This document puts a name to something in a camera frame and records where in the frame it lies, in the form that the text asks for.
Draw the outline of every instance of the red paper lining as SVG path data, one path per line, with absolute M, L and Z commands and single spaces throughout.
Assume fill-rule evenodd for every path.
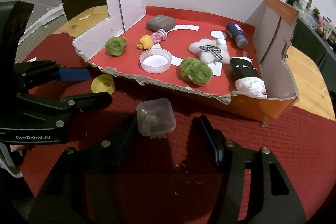
M 228 64 L 222 65 L 221 76 L 213 76 L 211 82 L 206 86 L 198 87 L 191 82 L 184 81 L 180 77 L 180 68 L 172 65 L 167 71 L 161 74 L 151 74 L 145 72 L 140 65 L 139 56 L 142 50 L 137 48 L 139 39 L 144 35 L 151 35 L 153 32 L 146 28 L 146 21 L 151 17 L 159 14 L 171 16 L 176 19 L 178 25 L 195 25 L 199 26 L 198 31 L 193 30 L 175 30 L 168 33 L 166 41 L 160 43 L 161 47 L 168 50 L 172 55 L 179 58 L 194 57 L 194 54 L 188 52 L 188 46 L 192 42 L 199 41 L 202 38 L 215 39 L 211 36 L 214 30 L 226 32 L 226 24 L 232 21 L 229 18 L 218 15 L 196 12 L 190 10 L 172 9 L 148 6 L 146 9 L 147 15 L 132 26 L 129 30 L 121 35 L 127 39 L 127 48 L 119 57 L 112 57 L 106 54 L 105 49 L 98 52 L 90 61 L 103 68 L 115 68 L 123 74 L 143 75 L 152 79 L 159 80 L 163 83 L 178 86 L 190 86 L 195 90 L 203 91 L 209 94 L 219 96 L 230 94 L 235 90 L 235 79 L 231 72 L 231 67 Z M 256 51 L 253 44 L 253 34 L 255 28 L 251 25 L 238 22 L 249 42 L 244 48 L 248 57 L 253 59 L 253 65 L 260 73 L 259 64 L 257 62 Z M 243 50 L 239 49 L 232 39 L 227 35 L 227 47 L 230 57 L 242 57 Z

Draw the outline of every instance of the green snack bag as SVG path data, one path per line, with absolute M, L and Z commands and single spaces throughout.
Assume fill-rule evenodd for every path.
M 113 56 L 120 56 L 126 48 L 126 38 L 112 37 L 105 44 L 106 51 Z
M 196 85 L 206 85 L 212 79 L 212 70 L 209 66 L 196 58 L 183 59 L 180 67 L 182 78 Z

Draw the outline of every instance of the blue bottle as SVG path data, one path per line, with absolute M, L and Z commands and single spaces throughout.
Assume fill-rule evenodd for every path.
M 247 46 L 247 39 L 241 27 L 237 23 L 231 21 L 227 26 L 226 30 L 229 36 L 236 42 L 239 48 L 245 48 Z

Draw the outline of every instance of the cardboard box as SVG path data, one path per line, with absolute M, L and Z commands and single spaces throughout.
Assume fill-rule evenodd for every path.
M 77 53 L 103 72 L 136 80 L 140 85 L 149 84 L 169 89 L 200 103 L 265 124 L 279 117 L 298 100 L 295 80 L 286 64 L 286 52 L 295 29 L 297 11 L 286 3 L 279 0 L 107 0 L 107 5 L 109 18 L 73 41 Z M 213 92 L 210 84 L 206 87 L 190 88 L 188 83 L 173 79 L 172 71 L 175 73 L 178 69 L 173 65 L 169 69 L 170 73 L 167 72 L 165 75 L 151 75 L 140 70 L 138 56 L 141 52 L 135 51 L 134 43 L 136 45 L 142 35 L 149 32 L 144 28 L 145 19 L 158 12 L 175 15 L 179 22 L 193 20 L 192 22 L 201 26 L 200 33 L 201 30 L 205 32 L 206 28 L 211 28 L 209 23 L 225 29 L 226 23 L 231 19 L 239 22 L 247 34 L 249 45 L 253 46 L 253 39 L 255 49 L 252 47 L 249 50 L 251 55 L 255 56 L 253 64 L 258 70 L 260 69 L 268 98 L 250 97 L 224 86 L 222 91 L 230 90 L 230 92 L 225 94 Z M 183 41 L 186 37 L 196 34 L 188 32 L 188 35 L 183 36 Z M 120 59 L 107 56 L 102 50 L 108 39 L 118 36 L 125 36 L 128 43 L 122 55 L 125 56 L 118 57 Z M 177 38 L 177 32 L 171 36 Z M 227 85 L 226 76 L 227 73 L 220 77 L 214 76 L 211 82 L 222 81 Z

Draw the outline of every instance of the black and white ribbon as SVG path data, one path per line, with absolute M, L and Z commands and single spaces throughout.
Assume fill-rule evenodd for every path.
M 211 52 L 215 58 L 222 61 L 223 57 L 220 55 L 222 50 L 220 48 L 211 45 L 200 46 L 199 48 L 204 52 Z

